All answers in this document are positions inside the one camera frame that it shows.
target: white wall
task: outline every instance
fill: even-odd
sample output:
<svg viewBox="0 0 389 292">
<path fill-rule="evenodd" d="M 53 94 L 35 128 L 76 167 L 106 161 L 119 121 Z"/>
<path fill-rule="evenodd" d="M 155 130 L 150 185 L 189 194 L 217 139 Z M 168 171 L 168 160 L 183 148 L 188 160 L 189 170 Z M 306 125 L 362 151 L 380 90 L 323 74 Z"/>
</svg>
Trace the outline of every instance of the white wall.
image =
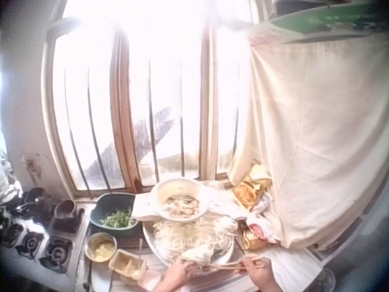
<svg viewBox="0 0 389 292">
<path fill-rule="evenodd" d="M 2 12 L 2 129 L 7 151 L 24 190 L 34 187 L 22 158 L 41 167 L 37 186 L 68 197 L 54 164 L 41 102 L 41 66 L 54 0 L 9 1 Z"/>
</svg>

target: rice noodles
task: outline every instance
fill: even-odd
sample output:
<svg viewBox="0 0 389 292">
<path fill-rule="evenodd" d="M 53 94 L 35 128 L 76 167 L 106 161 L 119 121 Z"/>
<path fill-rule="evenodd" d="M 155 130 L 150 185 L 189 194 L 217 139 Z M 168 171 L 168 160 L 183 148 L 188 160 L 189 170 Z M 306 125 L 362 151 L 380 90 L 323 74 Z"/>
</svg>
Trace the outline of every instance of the rice noodles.
<svg viewBox="0 0 389 292">
<path fill-rule="evenodd" d="M 167 262 L 182 257 L 206 266 L 213 255 L 231 248 L 238 224 L 227 216 L 207 214 L 189 223 L 161 220 L 153 228 L 158 252 Z"/>
</svg>

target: teal bowl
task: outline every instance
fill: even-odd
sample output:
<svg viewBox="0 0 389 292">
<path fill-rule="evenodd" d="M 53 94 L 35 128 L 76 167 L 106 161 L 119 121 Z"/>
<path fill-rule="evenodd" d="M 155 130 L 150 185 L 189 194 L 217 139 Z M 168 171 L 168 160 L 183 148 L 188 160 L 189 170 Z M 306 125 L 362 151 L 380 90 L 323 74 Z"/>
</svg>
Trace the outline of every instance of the teal bowl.
<svg viewBox="0 0 389 292">
<path fill-rule="evenodd" d="M 91 213 L 90 222 L 97 227 L 98 231 L 109 233 L 115 237 L 129 237 L 142 231 L 140 222 L 124 228 L 107 227 L 101 224 L 100 220 L 116 210 L 133 209 L 135 195 L 130 193 L 105 193 L 98 198 L 96 207 Z"/>
</svg>

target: snack bag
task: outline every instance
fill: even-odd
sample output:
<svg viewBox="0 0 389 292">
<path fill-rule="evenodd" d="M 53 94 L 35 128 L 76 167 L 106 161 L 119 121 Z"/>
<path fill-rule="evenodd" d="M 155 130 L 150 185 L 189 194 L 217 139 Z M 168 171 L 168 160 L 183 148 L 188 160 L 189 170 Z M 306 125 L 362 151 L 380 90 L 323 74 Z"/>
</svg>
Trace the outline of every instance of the snack bag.
<svg viewBox="0 0 389 292">
<path fill-rule="evenodd" d="M 238 201 L 249 211 L 262 198 L 264 191 L 270 186 L 271 177 L 258 161 L 254 160 L 250 171 L 242 181 L 234 188 L 234 194 Z"/>
<path fill-rule="evenodd" d="M 241 236 L 238 238 L 245 251 L 260 249 L 267 245 L 267 241 L 259 239 L 245 223 L 240 223 L 239 228 L 241 230 Z"/>
<path fill-rule="evenodd" d="M 250 213 L 247 216 L 246 224 L 260 240 L 280 244 L 280 238 L 275 233 L 272 223 L 259 213 Z"/>
</svg>

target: window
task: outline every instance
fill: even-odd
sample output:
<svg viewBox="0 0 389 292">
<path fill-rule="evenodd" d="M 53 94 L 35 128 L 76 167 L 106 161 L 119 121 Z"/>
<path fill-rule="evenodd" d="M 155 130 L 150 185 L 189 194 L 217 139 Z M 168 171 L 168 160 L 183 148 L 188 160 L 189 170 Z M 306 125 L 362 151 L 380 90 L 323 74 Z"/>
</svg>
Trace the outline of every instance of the window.
<svg viewBox="0 0 389 292">
<path fill-rule="evenodd" d="M 242 36 L 215 21 L 233 13 L 219 2 L 67 2 L 44 73 L 49 134 L 73 193 L 227 177 L 249 66 Z"/>
</svg>

